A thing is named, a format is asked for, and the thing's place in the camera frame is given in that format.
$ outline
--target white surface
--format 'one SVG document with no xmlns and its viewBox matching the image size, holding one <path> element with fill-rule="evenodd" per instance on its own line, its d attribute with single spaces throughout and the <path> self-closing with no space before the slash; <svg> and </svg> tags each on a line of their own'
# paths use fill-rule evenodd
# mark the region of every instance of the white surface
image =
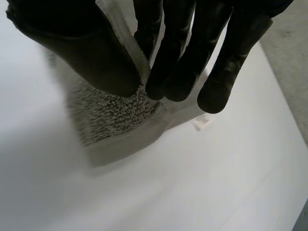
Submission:
<svg viewBox="0 0 308 231">
<path fill-rule="evenodd" d="M 183 124 L 92 169 L 38 47 L 0 24 L 0 230 L 292 229 L 308 151 L 259 45 L 207 128 Z"/>
</svg>

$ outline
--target gray floor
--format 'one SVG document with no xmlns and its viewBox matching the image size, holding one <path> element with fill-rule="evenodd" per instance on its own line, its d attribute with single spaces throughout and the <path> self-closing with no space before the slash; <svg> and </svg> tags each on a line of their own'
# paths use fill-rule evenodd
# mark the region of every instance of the gray floor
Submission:
<svg viewBox="0 0 308 231">
<path fill-rule="evenodd" d="M 261 43 L 308 144 L 308 0 L 295 0 L 275 17 Z M 293 231 L 308 231 L 307 213 L 308 201 Z"/>
</svg>

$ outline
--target towel label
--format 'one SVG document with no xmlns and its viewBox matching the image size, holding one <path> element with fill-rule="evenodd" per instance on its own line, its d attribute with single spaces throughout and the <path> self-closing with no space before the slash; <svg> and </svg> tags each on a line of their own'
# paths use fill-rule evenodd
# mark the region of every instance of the towel label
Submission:
<svg viewBox="0 0 308 231">
<path fill-rule="evenodd" d="M 192 123 L 194 127 L 197 129 L 197 131 L 200 131 L 204 129 L 207 125 L 212 123 L 214 120 L 213 115 L 205 113 L 203 115 L 200 115 L 192 120 Z"/>
</svg>

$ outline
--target gloved hand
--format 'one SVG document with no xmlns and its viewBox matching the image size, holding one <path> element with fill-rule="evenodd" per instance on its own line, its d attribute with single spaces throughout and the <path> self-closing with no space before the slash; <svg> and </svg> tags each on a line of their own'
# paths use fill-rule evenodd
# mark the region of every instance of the gloved hand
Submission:
<svg viewBox="0 0 308 231">
<path fill-rule="evenodd" d="M 138 72 L 94 0 L 8 0 L 8 17 L 25 35 L 54 51 L 94 87 L 129 97 Z M 204 70 L 228 19 L 216 64 L 198 96 L 199 107 L 218 113 L 253 45 L 293 0 L 133 0 L 135 38 L 150 60 L 162 12 L 165 35 L 146 85 L 150 98 L 183 101 Z M 195 12 L 192 37 L 182 55 Z"/>
</svg>

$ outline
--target gray towel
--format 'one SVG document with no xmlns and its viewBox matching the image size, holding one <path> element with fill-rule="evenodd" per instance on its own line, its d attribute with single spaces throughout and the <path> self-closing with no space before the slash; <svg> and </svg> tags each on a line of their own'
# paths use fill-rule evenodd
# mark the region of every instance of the gray towel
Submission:
<svg viewBox="0 0 308 231">
<path fill-rule="evenodd" d="M 144 86 L 150 67 L 131 35 L 120 6 L 114 0 L 98 0 L 96 3 L 108 17 L 140 74 L 142 86 L 134 96 L 121 98 L 99 91 L 58 56 L 46 52 L 55 76 L 65 91 L 68 113 L 80 142 L 91 163 L 100 166 L 147 147 L 167 128 L 193 119 L 203 112 L 196 105 L 200 87 L 181 103 L 168 102 L 166 99 L 153 101 L 146 96 Z"/>
</svg>

